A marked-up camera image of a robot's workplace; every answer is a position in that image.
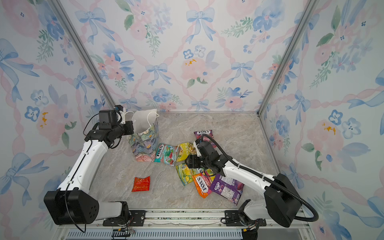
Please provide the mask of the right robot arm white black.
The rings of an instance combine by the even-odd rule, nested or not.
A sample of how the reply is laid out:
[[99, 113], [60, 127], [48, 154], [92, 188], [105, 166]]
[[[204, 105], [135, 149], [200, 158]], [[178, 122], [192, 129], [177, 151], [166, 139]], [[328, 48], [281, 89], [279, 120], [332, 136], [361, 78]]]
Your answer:
[[278, 184], [292, 190], [292, 184], [282, 174], [264, 174], [239, 163], [224, 153], [219, 153], [207, 141], [194, 142], [195, 155], [189, 155], [185, 164], [192, 169], [210, 169], [215, 174], [241, 182], [264, 197], [264, 201], [246, 200], [238, 209], [238, 221], [245, 226], [255, 225], [258, 219], [272, 219], [282, 227], [288, 228], [294, 221], [302, 204], [280, 190]]

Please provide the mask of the orange Fox's candy bag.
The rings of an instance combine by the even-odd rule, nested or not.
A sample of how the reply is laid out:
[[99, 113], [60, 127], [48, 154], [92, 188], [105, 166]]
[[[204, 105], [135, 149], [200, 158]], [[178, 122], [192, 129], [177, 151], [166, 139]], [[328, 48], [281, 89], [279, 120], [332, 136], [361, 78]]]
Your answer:
[[193, 173], [192, 175], [196, 189], [202, 198], [206, 198], [212, 193], [210, 187], [215, 179], [215, 175], [211, 169], [202, 170], [200, 173]]

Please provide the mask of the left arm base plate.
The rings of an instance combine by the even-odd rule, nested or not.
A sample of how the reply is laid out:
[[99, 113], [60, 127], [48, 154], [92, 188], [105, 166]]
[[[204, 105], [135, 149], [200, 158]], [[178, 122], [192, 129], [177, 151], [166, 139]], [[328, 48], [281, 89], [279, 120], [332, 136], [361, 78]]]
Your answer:
[[146, 218], [145, 210], [131, 210], [119, 217], [104, 220], [104, 227], [142, 227]]

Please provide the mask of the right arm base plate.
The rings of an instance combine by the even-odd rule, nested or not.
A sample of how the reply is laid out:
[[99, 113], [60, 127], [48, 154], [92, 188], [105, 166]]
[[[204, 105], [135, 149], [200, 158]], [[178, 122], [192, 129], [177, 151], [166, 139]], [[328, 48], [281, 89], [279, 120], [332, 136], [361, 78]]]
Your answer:
[[266, 227], [265, 219], [251, 220], [245, 214], [239, 213], [238, 210], [226, 210], [225, 216], [221, 219], [221, 223], [227, 227], [252, 227], [256, 223], [260, 223], [260, 227]]

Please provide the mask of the teal mint candy bag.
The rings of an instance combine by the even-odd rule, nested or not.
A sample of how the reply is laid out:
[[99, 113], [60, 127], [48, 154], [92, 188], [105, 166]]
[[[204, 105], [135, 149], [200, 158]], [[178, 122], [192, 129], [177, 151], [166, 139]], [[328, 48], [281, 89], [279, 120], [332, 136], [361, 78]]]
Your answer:
[[175, 166], [176, 160], [179, 156], [180, 147], [171, 146], [167, 144], [159, 144], [155, 155], [155, 163], [164, 163], [166, 165]]

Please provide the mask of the floral paper gift bag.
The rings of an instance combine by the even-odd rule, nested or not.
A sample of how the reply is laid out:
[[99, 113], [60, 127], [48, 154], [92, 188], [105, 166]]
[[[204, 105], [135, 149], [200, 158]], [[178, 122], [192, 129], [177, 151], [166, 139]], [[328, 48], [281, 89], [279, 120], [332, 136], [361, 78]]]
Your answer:
[[137, 162], [153, 162], [159, 145], [157, 109], [136, 111], [132, 116], [134, 133], [129, 144]]

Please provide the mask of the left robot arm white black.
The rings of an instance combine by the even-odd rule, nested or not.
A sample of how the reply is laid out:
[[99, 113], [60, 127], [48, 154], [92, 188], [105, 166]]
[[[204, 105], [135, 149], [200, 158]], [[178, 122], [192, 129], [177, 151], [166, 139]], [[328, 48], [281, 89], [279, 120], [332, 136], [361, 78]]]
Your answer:
[[109, 220], [126, 225], [131, 214], [126, 202], [100, 202], [89, 195], [101, 161], [112, 143], [132, 135], [131, 121], [111, 129], [92, 129], [85, 137], [83, 149], [75, 165], [54, 191], [48, 191], [44, 203], [56, 225], [89, 225], [98, 220]]

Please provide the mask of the purple candy bag back side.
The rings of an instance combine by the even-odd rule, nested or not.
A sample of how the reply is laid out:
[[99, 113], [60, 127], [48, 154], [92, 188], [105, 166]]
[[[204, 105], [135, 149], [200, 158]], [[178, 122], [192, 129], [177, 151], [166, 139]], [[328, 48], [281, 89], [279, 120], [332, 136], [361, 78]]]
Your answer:
[[238, 205], [243, 194], [244, 184], [222, 175], [216, 175], [210, 186], [210, 190], [223, 198], [229, 200], [235, 205]]

